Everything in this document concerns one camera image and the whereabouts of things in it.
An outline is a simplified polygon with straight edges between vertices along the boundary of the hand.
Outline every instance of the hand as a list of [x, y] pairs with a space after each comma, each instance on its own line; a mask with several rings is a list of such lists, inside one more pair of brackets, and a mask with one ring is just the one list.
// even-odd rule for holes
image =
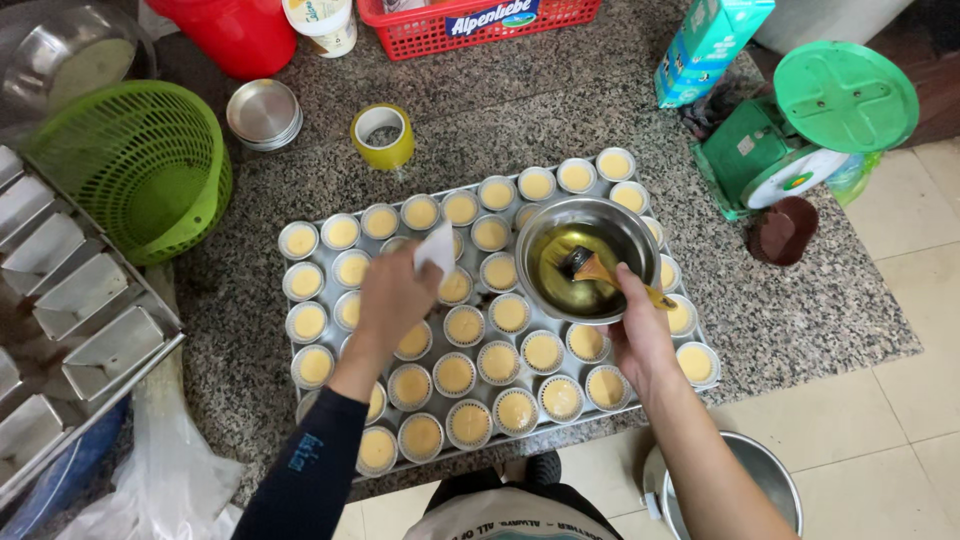
[[684, 374], [677, 363], [666, 311], [654, 307], [643, 282], [625, 263], [616, 265], [616, 277], [627, 297], [627, 310], [623, 322], [601, 331], [613, 342], [616, 365], [642, 400], [659, 375]]
[[407, 242], [391, 254], [374, 258], [360, 285], [356, 333], [373, 340], [386, 356], [426, 316], [444, 277], [432, 262], [424, 264], [419, 275], [414, 273], [416, 248], [417, 242]]

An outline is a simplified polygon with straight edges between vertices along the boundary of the tile floor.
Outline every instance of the tile floor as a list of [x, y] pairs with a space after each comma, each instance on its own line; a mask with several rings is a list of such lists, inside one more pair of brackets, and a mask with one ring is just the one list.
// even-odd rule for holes
[[[790, 470], [804, 538], [960, 538], [960, 138], [889, 152], [847, 214], [926, 351], [711, 413]], [[642, 434], [561, 450], [564, 481], [628, 540], [668, 539], [633, 480]], [[435, 489], [351, 504], [335, 538], [399, 538]]]

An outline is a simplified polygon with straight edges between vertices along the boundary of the red plastic basket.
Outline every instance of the red plastic basket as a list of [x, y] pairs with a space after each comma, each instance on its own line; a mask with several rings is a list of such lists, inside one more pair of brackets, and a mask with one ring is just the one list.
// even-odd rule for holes
[[487, 41], [519, 37], [571, 24], [590, 22], [601, 0], [540, 0], [536, 19], [524, 26], [508, 28], [494, 22], [468, 36], [451, 37], [446, 33], [447, 17], [464, 17], [514, 0], [453, 0], [406, 12], [384, 13], [383, 0], [357, 0], [360, 17], [376, 30], [390, 60], [441, 53]]

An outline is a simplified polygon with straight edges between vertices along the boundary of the tape roll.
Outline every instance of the tape roll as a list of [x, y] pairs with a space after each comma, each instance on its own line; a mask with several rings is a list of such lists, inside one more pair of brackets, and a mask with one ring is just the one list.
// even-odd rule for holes
[[[393, 127], [400, 136], [386, 146], [371, 146], [367, 138], [380, 128]], [[350, 138], [360, 156], [374, 169], [396, 169], [414, 155], [414, 130], [407, 113], [396, 105], [378, 103], [371, 105], [353, 117], [350, 123]]]

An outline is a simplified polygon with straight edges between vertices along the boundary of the oil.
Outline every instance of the oil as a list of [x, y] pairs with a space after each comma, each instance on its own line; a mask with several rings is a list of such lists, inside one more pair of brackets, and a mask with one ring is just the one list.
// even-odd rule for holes
[[619, 243], [603, 229], [587, 223], [570, 223], [550, 230], [530, 248], [530, 276], [543, 298], [553, 306], [579, 316], [596, 316], [623, 308], [623, 294], [604, 282], [575, 282], [557, 270], [569, 246], [584, 246], [613, 271], [620, 257]]

